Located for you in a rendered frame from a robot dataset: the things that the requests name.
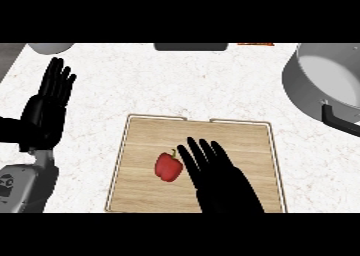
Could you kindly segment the dark grey flat appliance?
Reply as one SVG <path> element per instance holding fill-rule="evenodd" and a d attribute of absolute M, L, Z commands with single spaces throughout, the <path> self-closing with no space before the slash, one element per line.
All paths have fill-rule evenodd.
<path fill-rule="evenodd" d="M 154 43 L 158 51 L 225 51 L 229 43 Z"/>

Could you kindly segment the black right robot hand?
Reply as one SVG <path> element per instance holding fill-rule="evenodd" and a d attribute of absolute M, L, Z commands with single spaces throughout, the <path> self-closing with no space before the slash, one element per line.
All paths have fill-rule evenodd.
<path fill-rule="evenodd" d="M 263 214 L 265 209 L 241 169 L 216 141 L 188 138 L 189 149 L 178 150 L 197 190 L 201 210 L 206 214 Z"/>

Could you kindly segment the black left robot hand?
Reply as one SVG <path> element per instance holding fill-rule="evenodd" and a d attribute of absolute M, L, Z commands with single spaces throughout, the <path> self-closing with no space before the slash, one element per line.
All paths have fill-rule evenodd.
<path fill-rule="evenodd" d="M 39 93 L 30 98 L 20 119 L 0 116 L 0 143 L 17 143 L 21 152 L 52 150 L 64 133 L 67 105 L 77 75 L 54 57 Z"/>

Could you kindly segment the grey round bowl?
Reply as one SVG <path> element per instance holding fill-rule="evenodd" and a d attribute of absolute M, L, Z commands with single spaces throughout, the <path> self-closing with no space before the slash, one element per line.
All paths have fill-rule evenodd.
<path fill-rule="evenodd" d="M 33 50 L 43 55 L 58 54 L 73 47 L 73 43 L 30 43 Z"/>

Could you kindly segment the red bell pepper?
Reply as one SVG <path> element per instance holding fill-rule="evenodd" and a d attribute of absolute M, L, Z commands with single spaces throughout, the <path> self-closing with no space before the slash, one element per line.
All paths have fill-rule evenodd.
<path fill-rule="evenodd" d="M 156 162 L 156 175 L 166 182 L 173 182 L 184 171 L 184 163 L 176 157 L 178 151 L 163 153 Z"/>

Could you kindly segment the wooden tray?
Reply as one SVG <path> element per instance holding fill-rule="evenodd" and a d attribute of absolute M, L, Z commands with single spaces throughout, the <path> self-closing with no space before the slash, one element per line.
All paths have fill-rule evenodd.
<path fill-rule="evenodd" d="M 285 213 L 287 203 L 272 125 L 265 121 L 132 114 L 127 118 L 105 210 L 119 213 L 201 211 L 188 174 L 166 182 L 156 175 L 161 153 L 187 139 L 216 141 L 254 187 L 265 211 Z"/>

